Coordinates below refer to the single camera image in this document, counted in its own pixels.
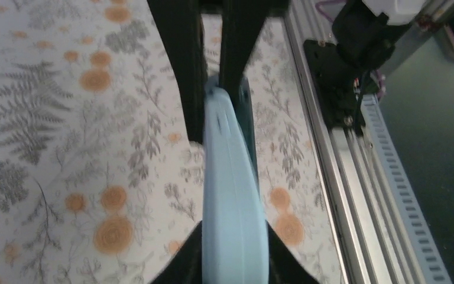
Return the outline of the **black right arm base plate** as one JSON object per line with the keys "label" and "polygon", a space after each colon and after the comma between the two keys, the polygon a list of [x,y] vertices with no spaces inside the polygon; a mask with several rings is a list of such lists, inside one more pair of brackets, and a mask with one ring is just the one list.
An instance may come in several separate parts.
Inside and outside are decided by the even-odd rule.
{"label": "black right arm base plate", "polygon": [[365,69],[351,60],[341,44],[308,39],[303,48],[325,125],[330,130],[350,129],[362,137],[365,119],[356,92],[366,94],[372,82],[364,78]]}

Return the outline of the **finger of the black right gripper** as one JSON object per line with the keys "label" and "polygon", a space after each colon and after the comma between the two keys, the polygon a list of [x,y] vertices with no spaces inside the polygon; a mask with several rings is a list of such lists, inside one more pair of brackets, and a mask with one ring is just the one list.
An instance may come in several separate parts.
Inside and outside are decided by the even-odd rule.
{"label": "finger of the black right gripper", "polygon": [[245,67],[268,17],[282,17],[289,1],[223,1],[219,86],[237,96]]}
{"label": "finger of the black right gripper", "polygon": [[179,87],[188,139],[202,144],[207,70],[199,2],[147,2]]}

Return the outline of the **phone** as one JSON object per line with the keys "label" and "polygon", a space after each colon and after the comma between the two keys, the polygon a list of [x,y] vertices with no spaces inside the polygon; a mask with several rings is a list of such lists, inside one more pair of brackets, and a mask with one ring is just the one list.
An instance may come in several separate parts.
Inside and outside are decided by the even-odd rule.
{"label": "phone", "polygon": [[249,84],[241,80],[237,105],[216,75],[205,91],[202,281],[268,283],[268,228]]}

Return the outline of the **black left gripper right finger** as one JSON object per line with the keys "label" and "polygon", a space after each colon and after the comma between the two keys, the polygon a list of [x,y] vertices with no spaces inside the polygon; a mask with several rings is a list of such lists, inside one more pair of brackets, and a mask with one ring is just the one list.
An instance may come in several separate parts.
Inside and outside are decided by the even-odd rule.
{"label": "black left gripper right finger", "polygon": [[267,223],[269,244],[269,284],[319,284],[296,260],[282,239]]}

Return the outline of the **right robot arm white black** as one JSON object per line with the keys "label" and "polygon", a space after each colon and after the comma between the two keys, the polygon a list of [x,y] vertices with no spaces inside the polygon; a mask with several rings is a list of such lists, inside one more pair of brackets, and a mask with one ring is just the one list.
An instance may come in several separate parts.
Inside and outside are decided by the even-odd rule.
{"label": "right robot arm white black", "polygon": [[[179,87],[187,135],[202,143],[206,61],[202,12],[222,15],[219,86],[235,109],[247,100],[239,93],[244,70],[268,17],[282,17],[289,1],[149,1]],[[328,128],[344,127],[352,117],[361,126],[360,101],[352,82],[381,67],[396,42],[410,28],[422,1],[346,1],[332,22],[336,43],[303,43],[308,66],[317,83],[319,102]]]}

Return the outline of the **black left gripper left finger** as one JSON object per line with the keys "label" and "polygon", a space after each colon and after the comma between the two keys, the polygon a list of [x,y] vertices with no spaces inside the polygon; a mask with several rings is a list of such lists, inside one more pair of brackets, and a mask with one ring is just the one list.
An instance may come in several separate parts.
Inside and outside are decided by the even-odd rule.
{"label": "black left gripper left finger", "polygon": [[151,284],[202,283],[202,222],[200,221]]}

